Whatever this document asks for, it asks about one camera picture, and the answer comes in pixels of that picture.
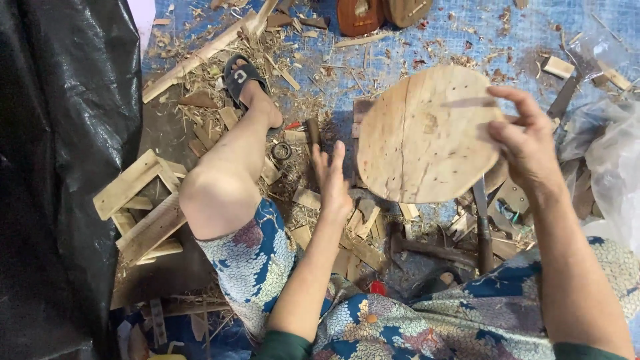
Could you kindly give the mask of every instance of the person's left hand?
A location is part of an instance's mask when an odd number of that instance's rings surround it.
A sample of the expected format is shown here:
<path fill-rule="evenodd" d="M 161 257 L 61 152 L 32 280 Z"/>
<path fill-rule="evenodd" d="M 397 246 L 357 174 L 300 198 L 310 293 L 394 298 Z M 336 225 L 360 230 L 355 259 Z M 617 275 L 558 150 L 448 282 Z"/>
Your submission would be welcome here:
<path fill-rule="evenodd" d="M 342 175 L 344 152 L 344 143 L 337 141 L 333 146 L 333 158 L 329 166 L 329 155 L 320 152 L 317 144 L 312 149 L 314 169 L 320 185 L 320 216 L 341 226 L 344 226 L 353 208 L 353 201 L 347 193 L 349 182 Z"/>

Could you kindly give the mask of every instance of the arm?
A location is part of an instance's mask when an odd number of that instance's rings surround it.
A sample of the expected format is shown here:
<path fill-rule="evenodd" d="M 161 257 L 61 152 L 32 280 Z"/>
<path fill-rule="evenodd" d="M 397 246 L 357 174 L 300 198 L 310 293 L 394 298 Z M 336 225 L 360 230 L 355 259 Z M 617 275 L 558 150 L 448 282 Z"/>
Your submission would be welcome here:
<path fill-rule="evenodd" d="M 492 122 L 509 172 L 529 199 L 542 260 L 542 314 L 551 342 L 579 343 L 633 359 L 627 323 L 613 289 L 580 229 L 557 164 L 551 121 L 533 97 L 510 86 L 490 95 L 513 101 L 514 124 Z"/>
<path fill-rule="evenodd" d="M 318 319 L 324 301 L 338 244 L 352 201 L 348 184 L 342 177 L 344 144 L 338 141 L 333 149 L 333 161 L 313 146 L 313 161 L 321 189 L 320 217 L 304 258 L 284 286 L 276 301 L 267 327 L 288 332 L 311 342 L 316 338 Z"/>

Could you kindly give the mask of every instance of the hand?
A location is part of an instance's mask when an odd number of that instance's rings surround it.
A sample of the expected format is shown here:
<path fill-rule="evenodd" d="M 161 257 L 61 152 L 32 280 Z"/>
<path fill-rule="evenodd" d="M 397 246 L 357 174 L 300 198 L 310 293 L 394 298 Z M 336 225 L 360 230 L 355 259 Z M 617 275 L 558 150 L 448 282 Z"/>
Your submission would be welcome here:
<path fill-rule="evenodd" d="M 353 201 L 347 193 L 349 182 L 342 176 L 344 143 L 337 141 L 333 146 L 333 158 L 329 166 L 329 155 L 320 153 L 320 146 L 313 145 L 312 157 L 316 177 L 320 185 L 320 216 L 344 226 L 351 214 Z"/>
<path fill-rule="evenodd" d="M 556 159 L 551 120 L 533 96 L 512 86 L 489 86 L 487 92 L 513 101 L 520 114 L 513 117 L 512 124 L 488 124 L 489 135 L 505 147 L 511 179 L 529 200 L 562 190 L 565 185 Z"/>

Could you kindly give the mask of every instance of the ukulele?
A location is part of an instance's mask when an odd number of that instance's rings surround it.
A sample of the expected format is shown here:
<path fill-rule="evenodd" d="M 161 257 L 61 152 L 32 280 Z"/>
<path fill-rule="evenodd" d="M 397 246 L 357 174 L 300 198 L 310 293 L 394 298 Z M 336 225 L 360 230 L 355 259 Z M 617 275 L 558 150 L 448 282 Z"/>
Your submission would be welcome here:
<path fill-rule="evenodd" d="M 420 20 L 431 8 L 432 0 L 386 0 L 387 19 L 400 28 L 407 28 Z"/>
<path fill-rule="evenodd" d="M 385 21 L 382 0 L 338 0 L 338 27 L 348 37 L 357 37 L 378 29 Z"/>

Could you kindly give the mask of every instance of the floral fabric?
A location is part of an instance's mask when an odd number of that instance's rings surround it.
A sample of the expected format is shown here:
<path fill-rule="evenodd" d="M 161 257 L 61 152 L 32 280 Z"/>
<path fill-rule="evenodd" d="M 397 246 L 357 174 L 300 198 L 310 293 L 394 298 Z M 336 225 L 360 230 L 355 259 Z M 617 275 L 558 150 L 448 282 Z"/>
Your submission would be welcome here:
<path fill-rule="evenodd" d="M 588 238 L 612 284 L 640 353 L 640 262 L 612 241 Z M 258 338 L 291 274 L 298 250 L 275 204 L 223 239 L 198 242 L 221 289 Z M 364 294 L 332 275 L 314 343 L 314 359 L 553 359 L 538 296 L 537 247 L 478 279 L 413 304 Z"/>

